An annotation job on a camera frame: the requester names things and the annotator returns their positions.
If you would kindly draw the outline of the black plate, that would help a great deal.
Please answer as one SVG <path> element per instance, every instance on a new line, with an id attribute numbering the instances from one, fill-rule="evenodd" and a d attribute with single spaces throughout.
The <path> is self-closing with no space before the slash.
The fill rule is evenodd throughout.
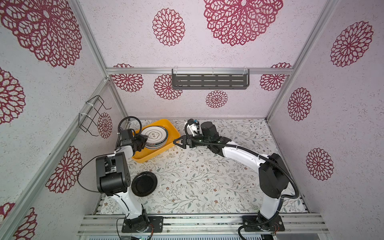
<path id="1" fill-rule="evenodd" d="M 158 184 L 156 175 L 152 172 L 142 172 L 134 177 L 131 184 L 133 193 L 138 197 L 152 194 Z"/>

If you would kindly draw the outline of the small green-rim lettered plate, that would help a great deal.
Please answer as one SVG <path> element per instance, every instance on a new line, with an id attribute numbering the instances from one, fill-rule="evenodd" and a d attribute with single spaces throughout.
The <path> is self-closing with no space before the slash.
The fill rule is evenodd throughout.
<path id="1" fill-rule="evenodd" d="M 145 147 L 147 149 L 156 150 L 162 148 L 167 143 L 168 137 L 167 136 L 155 136 L 155 135 L 148 135 L 147 142 L 145 144 Z"/>

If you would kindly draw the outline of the small white clover-emblem plate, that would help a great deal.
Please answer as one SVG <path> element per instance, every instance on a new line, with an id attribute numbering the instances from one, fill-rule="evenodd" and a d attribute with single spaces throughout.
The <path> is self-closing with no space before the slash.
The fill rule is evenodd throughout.
<path id="1" fill-rule="evenodd" d="M 168 139 L 168 131 L 161 126 L 147 127 L 141 134 L 148 137 L 147 145 L 159 145 Z"/>

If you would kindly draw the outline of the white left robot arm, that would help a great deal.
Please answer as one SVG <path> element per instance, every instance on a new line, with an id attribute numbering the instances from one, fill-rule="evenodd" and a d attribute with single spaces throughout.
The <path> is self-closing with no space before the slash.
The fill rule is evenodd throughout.
<path id="1" fill-rule="evenodd" d="M 144 232 L 150 225 L 146 210 L 131 189 L 127 164 L 127 159 L 145 148 L 147 139 L 147 136 L 135 134 L 132 129 L 122 130 L 115 151 L 96 158 L 97 189 L 120 206 L 125 215 L 124 233 Z"/>

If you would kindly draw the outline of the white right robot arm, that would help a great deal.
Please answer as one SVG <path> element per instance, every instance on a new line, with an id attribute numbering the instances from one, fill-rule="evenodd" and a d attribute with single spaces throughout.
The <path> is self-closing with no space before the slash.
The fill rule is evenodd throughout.
<path id="1" fill-rule="evenodd" d="M 184 126 L 184 135 L 173 143 L 182 148 L 207 147 L 212 153 L 235 160 L 257 171 L 259 186 L 264 194 L 258 212 L 257 223 L 269 224 L 280 213 L 284 199 L 297 199 L 298 186 L 278 154 L 263 155 L 242 147 L 229 138 L 219 135 L 212 122 L 199 123 L 189 119 Z"/>

